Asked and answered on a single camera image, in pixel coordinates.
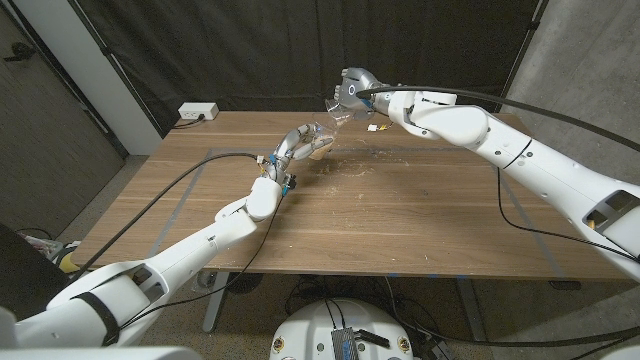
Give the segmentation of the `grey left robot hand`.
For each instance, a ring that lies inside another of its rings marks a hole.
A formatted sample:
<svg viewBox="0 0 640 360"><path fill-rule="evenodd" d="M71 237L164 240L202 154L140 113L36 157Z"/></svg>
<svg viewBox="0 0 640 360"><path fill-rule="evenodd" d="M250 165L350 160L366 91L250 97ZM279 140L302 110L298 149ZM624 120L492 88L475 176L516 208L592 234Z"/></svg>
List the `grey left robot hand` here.
<svg viewBox="0 0 640 360"><path fill-rule="evenodd" d="M321 152L334 141L326 127L318 123L301 125L289 131L274 152L268 156L262 177L282 185L285 172L292 160L302 160L314 152Z"/></svg>

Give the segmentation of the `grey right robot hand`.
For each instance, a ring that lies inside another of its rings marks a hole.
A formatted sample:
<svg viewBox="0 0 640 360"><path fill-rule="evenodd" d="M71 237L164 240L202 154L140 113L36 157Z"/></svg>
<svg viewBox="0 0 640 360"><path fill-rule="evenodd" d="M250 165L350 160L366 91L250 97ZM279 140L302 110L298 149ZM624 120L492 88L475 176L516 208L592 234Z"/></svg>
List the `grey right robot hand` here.
<svg viewBox="0 0 640 360"><path fill-rule="evenodd" d="M334 99L353 114L355 120L368 120L375 113L388 115L391 93L382 92L359 98L357 93L369 89L387 87L372 73L363 68L349 67L341 70L342 83L335 87Z"/></svg>

